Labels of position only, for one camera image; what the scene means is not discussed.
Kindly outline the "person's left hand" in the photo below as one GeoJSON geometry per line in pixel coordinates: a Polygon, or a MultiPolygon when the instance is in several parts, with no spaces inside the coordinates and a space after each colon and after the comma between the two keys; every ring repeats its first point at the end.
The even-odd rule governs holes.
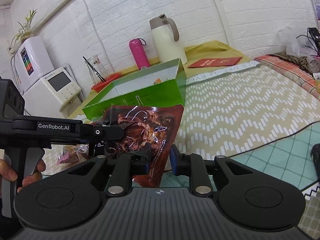
{"type": "MultiPolygon", "coordinates": [[[[1,177],[5,178],[8,181],[16,181],[18,175],[16,172],[3,160],[1,159],[1,177]]],[[[17,189],[17,192],[20,192],[24,187],[28,185],[40,181],[42,179],[42,172],[46,170],[46,164],[41,159],[36,166],[36,171],[31,175],[27,176],[22,181],[22,186],[17,189]]]]}

